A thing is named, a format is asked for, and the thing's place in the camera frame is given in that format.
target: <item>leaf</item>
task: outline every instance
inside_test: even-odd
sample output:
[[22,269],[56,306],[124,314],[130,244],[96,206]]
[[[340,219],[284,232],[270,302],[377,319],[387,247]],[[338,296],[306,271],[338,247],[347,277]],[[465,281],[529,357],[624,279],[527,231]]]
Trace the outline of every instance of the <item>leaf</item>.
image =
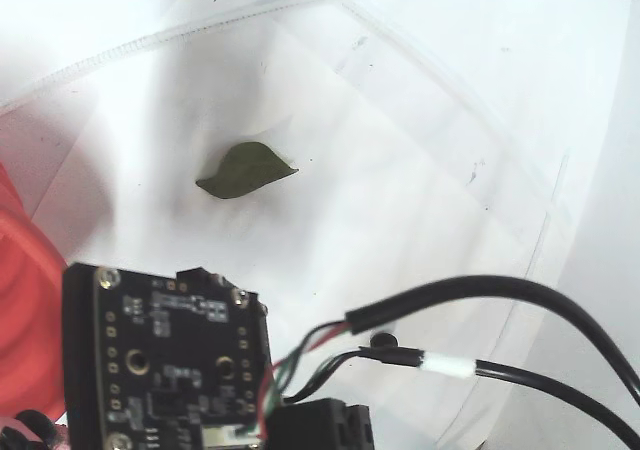
[[244,142],[231,147],[222,159],[218,173],[198,180],[196,185],[214,197],[238,198],[297,171],[265,144]]

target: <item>black circuit board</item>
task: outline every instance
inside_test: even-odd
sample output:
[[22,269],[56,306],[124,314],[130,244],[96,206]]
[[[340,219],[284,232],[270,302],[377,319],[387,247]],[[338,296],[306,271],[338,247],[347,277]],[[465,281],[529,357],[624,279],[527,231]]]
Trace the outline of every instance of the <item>black circuit board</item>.
[[255,423],[266,312],[255,293],[207,277],[120,271],[109,288],[96,277],[103,435],[128,435],[132,450],[200,450],[202,426]]

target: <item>red tube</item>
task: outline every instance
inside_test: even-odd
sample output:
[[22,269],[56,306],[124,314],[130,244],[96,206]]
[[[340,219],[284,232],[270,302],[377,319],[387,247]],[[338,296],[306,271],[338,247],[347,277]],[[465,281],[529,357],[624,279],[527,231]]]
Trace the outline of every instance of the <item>red tube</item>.
[[0,164],[0,415],[64,413],[62,272],[66,264],[29,220]]

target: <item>white heat shrink tubing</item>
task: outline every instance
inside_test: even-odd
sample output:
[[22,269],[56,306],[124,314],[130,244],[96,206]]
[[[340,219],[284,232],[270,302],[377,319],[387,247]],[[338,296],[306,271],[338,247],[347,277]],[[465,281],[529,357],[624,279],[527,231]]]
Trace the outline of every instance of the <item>white heat shrink tubing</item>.
[[458,358],[441,353],[424,352],[420,370],[436,372],[449,377],[469,378],[476,374],[476,361],[471,358]]

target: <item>screw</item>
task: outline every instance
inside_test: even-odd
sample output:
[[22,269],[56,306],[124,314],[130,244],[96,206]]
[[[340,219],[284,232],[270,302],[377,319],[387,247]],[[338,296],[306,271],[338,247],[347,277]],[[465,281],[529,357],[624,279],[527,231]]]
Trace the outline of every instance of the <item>screw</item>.
[[105,290],[110,290],[120,284],[120,272],[115,268],[99,268],[96,275],[98,283]]
[[107,438],[105,450],[133,450],[133,442],[123,433],[112,433]]
[[240,308],[246,308],[249,303],[249,294],[246,290],[242,290],[240,288],[234,288],[232,290],[233,293],[233,303],[235,303]]

